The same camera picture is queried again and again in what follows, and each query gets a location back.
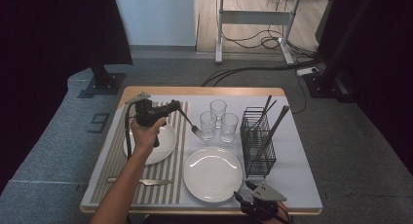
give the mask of clear glass cup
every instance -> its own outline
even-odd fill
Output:
[[[224,114],[221,119],[221,140],[224,142],[232,142],[237,130],[238,117],[235,114]]]
[[[225,114],[227,103],[221,99],[215,99],[210,103],[210,112],[216,115],[216,127],[221,128],[221,118]]]
[[[200,116],[201,131],[206,136],[205,140],[213,140],[215,138],[216,115],[210,111],[204,112]]]

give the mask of plate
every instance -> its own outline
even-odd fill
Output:
[[[133,152],[134,149],[134,139],[133,135],[131,135],[131,151]],[[173,149],[176,145],[176,133],[173,127],[166,124],[163,127],[160,127],[160,132],[158,134],[159,139],[159,146],[155,147],[152,153],[149,155],[148,160],[146,160],[145,165],[156,164],[162,160],[164,160],[170,153],[172,153]],[[128,146],[127,140],[124,140],[124,152],[125,155],[128,155]]]
[[[240,161],[228,150],[207,147],[195,152],[185,164],[183,178],[188,190],[198,199],[224,202],[243,184]]]

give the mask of fork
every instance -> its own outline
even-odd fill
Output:
[[[191,123],[191,121],[188,119],[188,117],[187,117],[186,114],[182,111],[182,109],[179,108],[178,111],[179,111],[179,113],[181,113],[181,115],[186,119],[186,121],[188,121],[188,123],[192,126],[191,131],[192,131],[197,137],[199,137],[200,139],[205,140],[205,139],[206,139],[206,136],[204,135],[204,133],[203,133],[200,129],[198,129],[197,126],[195,126],[195,125],[193,125],[193,124]]]

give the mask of wire basket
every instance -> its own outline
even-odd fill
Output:
[[[267,176],[277,160],[273,140],[269,141],[270,145],[261,157],[256,158],[264,138],[270,131],[267,115],[263,115],[263,110],[262,107],[247,107],[243,114],[240,133],[246,177]]]

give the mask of power strip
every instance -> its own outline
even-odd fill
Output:
[[[319,70],[316,69],[315,67],[309,67],[309,68],[304,68],[301,70],[297,70],[297,76],[303,76],[303,75],[308,75],[308,74],[316,74],[318,73]]]

